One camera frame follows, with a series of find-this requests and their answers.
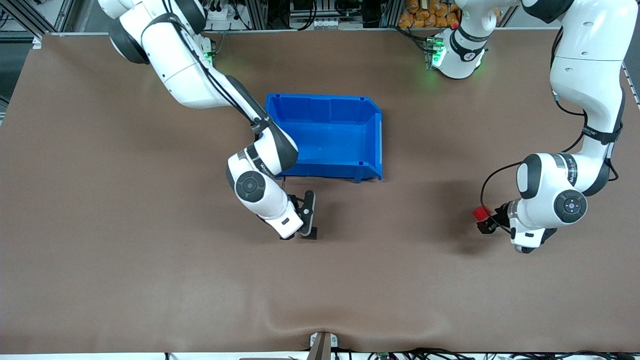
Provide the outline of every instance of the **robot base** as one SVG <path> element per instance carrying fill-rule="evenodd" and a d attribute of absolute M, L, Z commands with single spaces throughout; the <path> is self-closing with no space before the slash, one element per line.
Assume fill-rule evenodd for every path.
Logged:
<path fill-rule="evenodd" d="M 434 69 L 438 69 L 444 76 L 451 79 L 464 79 L 473 74 L 474 70 L 480 66 L 480 61 L 484 55 L 484 49 L 480 54 L 468 53 L 465 55 L 465 61 L 456 54 L 451 45 L 452 29 L 434 35 L 435 38 L 441 38 L 444 46 L 444 53 L 441 55 L 440 61 L 434 61 L 431 65 Z"/>

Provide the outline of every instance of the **brown table surface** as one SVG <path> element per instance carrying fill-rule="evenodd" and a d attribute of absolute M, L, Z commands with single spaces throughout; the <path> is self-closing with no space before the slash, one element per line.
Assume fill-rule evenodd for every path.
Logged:
<path fill-rule="evenodd" d="M 218 68 L 260 101 L 383 110 L 383 181 L 287 180 L 317 192 L 317 241 L 278 240 L 228 187 L 226 159 L 252 139 L 233 109 L 177 104 L 106 37 L 45 37 L 0 128 L 0 352 L 300 350 L 316 331 L 363 351 L 640 350 L 630 93 L 621 179 L 583 221 L 525 256 L 471 215 L 491 171 L 581 129 L 550 94 L 554 34 L 496 32 L 462 81 L 395 32 L 230 35 Z M 514 177 L 489 205 L 517 196 Z"/>

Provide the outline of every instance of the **metal frame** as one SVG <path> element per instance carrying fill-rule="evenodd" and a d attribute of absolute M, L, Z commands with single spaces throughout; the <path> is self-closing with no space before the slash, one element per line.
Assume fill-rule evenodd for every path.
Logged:
<path fill-rule="evenodd" d="M 403 11 L 404 0 L 388 0 L 380 17 L 380 27 L 384 28 L 388 25 L 396 26 Z"/>
<path fill-rule="evenodd" d="M 267 28 L 267 4 L 261 0 L 246 0 L 246 8 L 249 11 L 252 30 L 265 30 Z"/>
<path fill-rule="evenodd" d="M 33 41 L 28 31 L 0 31 L 0 44 L 25 44 Z"/>
<path fill-rule="evenodd" d="M 45 34 L 56 31 L 56 28 L 25 0 L 0 0 L 0 6 L 24 29 L 38 39 L 42 39 Z"/>
<path fill-rule="evenodd" d="M 58 12 L 58 18 L 56 19 L 56 23 L 54 24 L 54 28 L 56 31 L 65 31 L 67 24 L 69 22 L 70 16 L 73 6 L 75 5 L 76 0 L 63 0 L 62 7 L 60 8 L 60 12 Z"/>
<path fill-rule="evenodd" d="M 516 10 L 518 10 L 519 7 L 520 5 L 510 6 L 509 9 L 504 14 L 502 14 L 500 23 L 498 23 L 498 27 L 504 28 L 505 26 L 507 26 L 507 24 L 509 24 L 509 21 L 511 21 L 511 18 L 513 18 L 513 14 L 516 13 Z"/>

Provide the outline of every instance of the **orange package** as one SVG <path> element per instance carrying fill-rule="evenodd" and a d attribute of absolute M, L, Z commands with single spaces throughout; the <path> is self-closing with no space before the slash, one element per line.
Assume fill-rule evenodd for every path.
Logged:
<path fill-rule="evenodd" d="M 424 27 L 425 28 L 432 28 L 434 26 L 436 26 L 436 15 L 432 14 L 431 16 L 429 16 L 428 19 L 426 19 L 424 21 Z"/>
<path fill-rule="evenodd" d="M 436 18 L 436 28 L 446 28 L 447 27 L 447 19 L 443 17 Z"/>
<path fill-rule="evenodd" d="M 429 18 L 429 16 L 431 16 L 431 14 L 429 13 L 429 10 L 418 10 L 418 12 L 415 13 L 416 20 L 425 21 L 426 19 Z"/>
<path fill-rule="evenodd" d="M 500 24 L 500 10 L 498 10 L 498 8 L 493 8 L 493 13 L 495 14 L 498 24 Z"/>
<path fill-rule="evenodd" d="M 447 26 L 453 29 L 457 28 L 458 24 L 460 23 L 458 20 L 458 16 L 456 16 L 456 13 L 454 12 L 449 13 L 446 19 L 447 19 Z"/>
<path fill-rule="evenodd" d="M 420 3 L 418 0 L 406 0 L 406 10 L 409 13 L 416 13 L 420 10 Z"/>
<path fill-rule="evenodd" d="M 429 12 L 431 12 L 432 15 L 443 17 L 447 15 L 447 10 L 447 4 L 441 3 L 440 0 L 431 0 L 429 3 Z"/>
<path fill-rule="evenodd" d="M 400 15 L 400 20 L 398 20 L 398 26 L 400 28 L 406 29 L 410 28 L 413 24 L 413 15 L 410 13 L 403 13 Z"/>

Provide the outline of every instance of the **green led light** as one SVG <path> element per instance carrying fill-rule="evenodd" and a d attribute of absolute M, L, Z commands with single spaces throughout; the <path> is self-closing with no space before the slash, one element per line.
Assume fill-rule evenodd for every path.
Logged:
<path fill-rule="evenodd" d="M 447 54 L 447 48 L 443 45 L 440 50 L 438 50 L 434 55 L 433 55 L 433 61 L 431 62 L 431 64 L 433 66 L 439 67 L 442 65 L 442 60 L 444 59 L 444 56 Z"/>
<path fill-rule="evenodd" d="M 204 53 L 204 57 L 209 61 L 211 65 L 213 65 L 213 57 L 209 53 Z"/>

